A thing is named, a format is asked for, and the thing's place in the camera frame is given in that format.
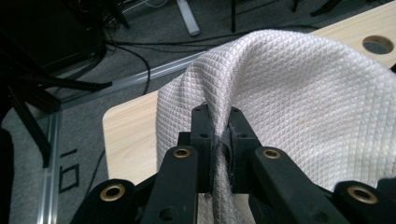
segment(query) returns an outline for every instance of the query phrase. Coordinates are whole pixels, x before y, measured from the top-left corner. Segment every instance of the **metal strip on floor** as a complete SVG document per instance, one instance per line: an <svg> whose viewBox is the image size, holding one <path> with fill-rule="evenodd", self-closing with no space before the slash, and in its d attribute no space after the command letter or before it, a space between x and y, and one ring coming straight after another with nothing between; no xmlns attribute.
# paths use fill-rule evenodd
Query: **metal strip on floor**
<svg viewBox="0 0 396 224"><path fill-rule="evenodd" d="M193 54L189 57L186 57L186 58L183 58L183 59L171 62L171 63L167 63L167 64L164 64L162 66L152 69L150 80L158 78L158 77L163 77L163 76L166 76L173 72L187 68L190 65L190 63L192 63L196 58L198 58L203 53L204 52L199 52L199 53ZM91 100L94 100L96 98L108 95L112 92L119 91L124 88L131 87L133 85L145 83L147 81L147 76L148 76L148 73L146 71L146 72L139 73L137 75L133 75L130 77L125 77L125 78L115 80L115 81L113 81L113 85L111 87L107 87L101 91L95 91L93 93L83 94L80 96L74 96L73 98L63 100L61 108L67 109L67 108L70 108L70 107L73 107L76 105L81 105L81 104L87 103Z"/></svg>
<svg viewBox="0 0 396 224"><path fill-rule="evenodd" d="M38 209L37 224L56 223L58 213L59 183L59 137L61 132L62 112L49 116L48 137L52 145L49 167L43 169L43 191Z"/></svg>

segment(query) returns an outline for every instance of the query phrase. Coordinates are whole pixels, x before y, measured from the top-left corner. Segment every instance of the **gray carpet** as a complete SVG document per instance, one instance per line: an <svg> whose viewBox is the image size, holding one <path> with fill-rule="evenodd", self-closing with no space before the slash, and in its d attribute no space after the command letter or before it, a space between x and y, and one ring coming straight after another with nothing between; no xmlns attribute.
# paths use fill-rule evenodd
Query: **gray carpet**
<svg viewBox="0 0 396 224"><path fill-rule="evenodd" d="M343 1L331 13L315 18L310 17L309 13L318 9L324 2L326 1L301 1L297 13L292 13L290 9L293 1L291 0L238 1L236 31L245 32L277 26L291 26L293 24L323 27L388 1L376 1L371 5L367 5L363 0ZM150 3L158 5L161 1L152 0ZM142 4L128 10L124 15L131 25L131 29L121 27L117 32L110 32L107 36L108 38L111 36L111 38L129 42L159 43L191 41L231 33L229 0L190 0L189 3L201 28L201 34L198 37L189 36L176 1L169 1L159 8L147 7ZM290 29L306 33L313 31L301 27ZM237 36L214 39L201 44L219 45L235 38ZM168 51L195 50L166 53L140 47L129 49L147 59L152 68L192 55L196 50L213 48L210 46L199 48L150 46L151 48ZM80 80L107 82L129 77L145 70L145 65L132 54L109 47L106 57ZM181 72L151 80L149 91L158 90ZM102 129L103 115L110 107L140 96L144 88L145 84L135 85L63 111L60 150L61 154L67 152L71 154L60 158L60 169L67 172L64 172L62 183L60 183L58 223L69 223L84 198L93 170L105 146ZM51 89L50 92L62 99L80 93L80 91L66 89ZM46 130L48 116L34 108L32 108L32 111L40 126ZM14 110L7 114L3 127L11 132L15 145L15 178L10 223L35 223L42 192L41 156L33 139ZM93 186L104 180L107 180L106 158L101 160Z"/></svg>

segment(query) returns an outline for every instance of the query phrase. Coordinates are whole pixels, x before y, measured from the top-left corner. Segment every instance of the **cloth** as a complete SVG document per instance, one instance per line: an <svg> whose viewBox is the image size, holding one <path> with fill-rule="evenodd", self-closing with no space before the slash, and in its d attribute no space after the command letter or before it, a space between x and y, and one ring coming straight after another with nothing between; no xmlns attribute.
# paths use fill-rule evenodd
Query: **cloth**
<svg viewBox="0 0 396 224"><path fill-rule="evenodd" d="M206 102L217 137L235 106L263 146L286 151L314 183L329 190L344 180L375 186L396 175L395 94L388 68L338 42L251 33L205 53L160 89L158 165L178 133L190 130L191 110ZM229 191L218 156L214 194L200 197L199 222L252 222Z"/></svg>

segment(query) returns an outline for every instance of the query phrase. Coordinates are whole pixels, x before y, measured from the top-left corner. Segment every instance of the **wooden table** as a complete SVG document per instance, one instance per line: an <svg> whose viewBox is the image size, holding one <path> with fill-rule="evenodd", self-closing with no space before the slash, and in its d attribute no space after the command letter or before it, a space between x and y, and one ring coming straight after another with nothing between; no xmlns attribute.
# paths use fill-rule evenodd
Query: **wooden table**
<svg viewBox="0 0 396 224"><path fill-rule="evenodd" d="M396 2L337 22L312 34L342 42L385 66L392 67L396 64L396 49L388 54L373 54L363 47L362 41L368 36L371 36L368 40L383 41L379 38L383 36L396 44ZM138 184L156 173L156 109L155 91L107 110L103 126L109 178L127 179Z"/></svg>

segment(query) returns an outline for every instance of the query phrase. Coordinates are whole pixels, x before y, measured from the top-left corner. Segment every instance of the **textured fabric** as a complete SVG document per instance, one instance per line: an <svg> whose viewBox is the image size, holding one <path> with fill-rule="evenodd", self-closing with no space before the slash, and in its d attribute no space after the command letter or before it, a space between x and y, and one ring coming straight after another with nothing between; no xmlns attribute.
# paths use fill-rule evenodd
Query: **textured fabric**
<svg viewBox="0 0 396 224"><path fill-rule="evenodd" d="M314 183L329 190L343 180L375 186L396 175L395 94L396 77L386 67L340 43L251 33L210 50L160 89L158 163L178 133L190 130L191 110L206 102L217 137L235 106L263 146L285 150ZM224 157L217 161L225 172ZM243 208L226 175L217 172L216 179L213 213L199 212L199 221L250 222L246 212L235 212Z"/></svg>

